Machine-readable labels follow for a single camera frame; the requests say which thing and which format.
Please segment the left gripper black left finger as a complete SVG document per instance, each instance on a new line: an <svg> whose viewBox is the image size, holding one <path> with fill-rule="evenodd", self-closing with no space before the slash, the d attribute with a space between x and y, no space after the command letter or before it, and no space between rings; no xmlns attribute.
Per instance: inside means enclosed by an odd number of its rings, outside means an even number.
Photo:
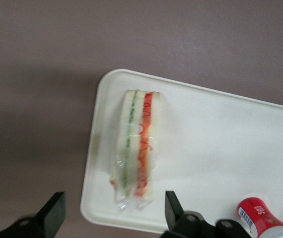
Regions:
<svg viewBox="0 0 283 238"><path fill-rule="evenodd" d="M65 217L65 193L56 192L38 213L22 217L0 231L0 238L54 238Z"/></svg>

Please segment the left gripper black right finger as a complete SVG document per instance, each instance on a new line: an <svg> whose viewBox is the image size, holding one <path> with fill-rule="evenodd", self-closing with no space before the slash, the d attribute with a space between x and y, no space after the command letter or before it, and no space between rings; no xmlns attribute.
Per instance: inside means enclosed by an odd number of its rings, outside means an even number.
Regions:
<svg viewBox="0 0 283 238"><path fill-rule="evenodd" d="M168 230L161 238L245 238L247 231L240 223L221 219L214 225L194 211L185 211L174 191L165 192L165 218Z"/></svg>

